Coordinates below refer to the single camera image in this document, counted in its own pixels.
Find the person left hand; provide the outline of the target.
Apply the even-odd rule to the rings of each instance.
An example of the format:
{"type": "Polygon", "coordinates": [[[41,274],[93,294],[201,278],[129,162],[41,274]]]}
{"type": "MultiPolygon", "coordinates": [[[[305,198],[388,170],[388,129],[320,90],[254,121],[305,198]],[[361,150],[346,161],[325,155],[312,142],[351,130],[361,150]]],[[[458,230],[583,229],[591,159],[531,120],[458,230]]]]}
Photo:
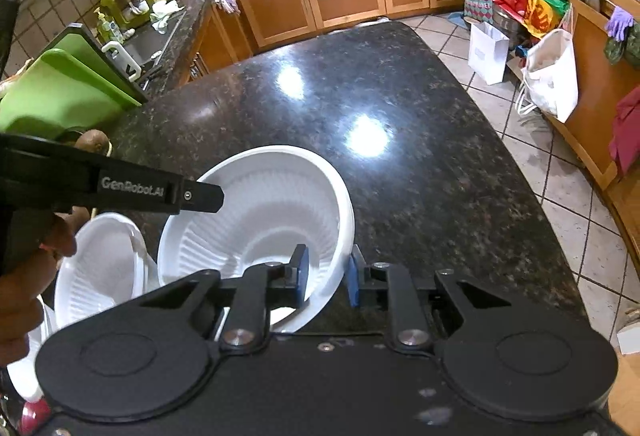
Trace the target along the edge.
{"type": "Polygon", "coordinates": [[[90,219],[87,208],[75,206],[70,214],[55,214],[52,226],[35,252],[1,278],[1,365],[25,358],[28,333],[43,321],[37,299],[58,273],[58,261],[77,251],[75,235],[90,219]]]}

